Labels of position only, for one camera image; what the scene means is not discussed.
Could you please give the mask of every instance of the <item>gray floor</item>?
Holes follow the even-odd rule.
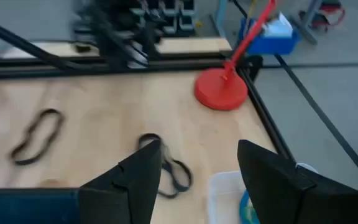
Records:
[[[68,25],[74,18],[72,0],[0,0],[0,24],[26,39],[69,39]],[[197,32],[214,36],[209,15],[218,0],[198,0],[200,21]],[[267,0],[259,0],[255,15]],[[296,15],[308,0],[280,0],[278,10]],[[301,40],[288,64],[358,62],[358,1],[342,0],[347,14],[343,23],[319,36],[318,45]],[[250,0],[242,0],[245,9]],[[241,14],[229,3],[224,28],[235,43]],[[0,50],[7,47],[0,41]],[[278,64],[264,55],[265,63]],[[297,69],[295,74],[358,154],[358,68]],[[321,174],[358,189],[358,169],[318,118],[294,83],[282,69],[262,70],[256,86],[279,130],[299,162]]]

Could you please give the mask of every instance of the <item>wooden table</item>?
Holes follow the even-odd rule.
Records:
[[[74,54],[65,44],[39,45],[55,54]],[[159,49],[214,52],[229,45],[223,39],[173,39]],[[5,55],[24,56],[17,49]],[[175,200],[157,197],[152,223],[207,223],[208,180],[217,172],[239,170],[238,140],[274,149],[250,100],[234,111],[201,105],[193,96],[198,73],[0,81],[0,187],[39,187],[51,179],[64,187],[80,186],[132,154],[142,133],[157,133],[172,156],[190,167],[194,185]],[[64,113],[61,134],[41,161],[15,167],[7,153],[43,108]],[[45,120],[37,130],[29,155],[40,149],[52,126]],[[164,189],[166,177],[163,173]]]

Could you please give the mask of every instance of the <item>red pole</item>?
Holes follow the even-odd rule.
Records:
[[[227,64],[225,64],[225,68],[227,71],[225,74],[226,77],[223,77],[225,80],[230,78],[231,76],[230,73],[234,74],[233,72],[231,72],[231,70],[233,70],[236,67],[237,61],[240,59],[241,55],[244,53],[244,51],[251,43],[251,41],[253,41],[253,39],[259,34],[262,28],[262,24],[267,20],[269,14],[274,10],[275,5],[276,5],[276,0],[269,1],[262,15],[260,15],[256,23],[252,26],[251,30],[249,31],[248,35],[246,35],[245,39],[242,40],[240,46],[238,46],[230,61],[228,61]]]

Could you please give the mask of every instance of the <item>blue box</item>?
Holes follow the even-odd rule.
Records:
[[[254,19],[251,19],[249,22],[249,27],[254,22]],[[246,26],[246,19],[241,20],[241,26],[239,30],[238,43],[243,40],[243,33]],[[287,55],[290,54],[295,48],[296,44],[300,40],[300,34],[294,29],[292,37],[264,37],[258,35],[252,41],[250,47],[247,50],[248,54],[280,54]]]

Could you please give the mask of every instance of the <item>red stand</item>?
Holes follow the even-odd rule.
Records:
[[[236,73],[236,63],[250,42],[258,35],[262,24],[274,7],[275,0],[270,0],[265,11],[234,52],[232,59],[224,64],[224,68],[210,68],[198,76],[194,93],[200,103],[215,110],[233,110],[246,100],[248,88]]]

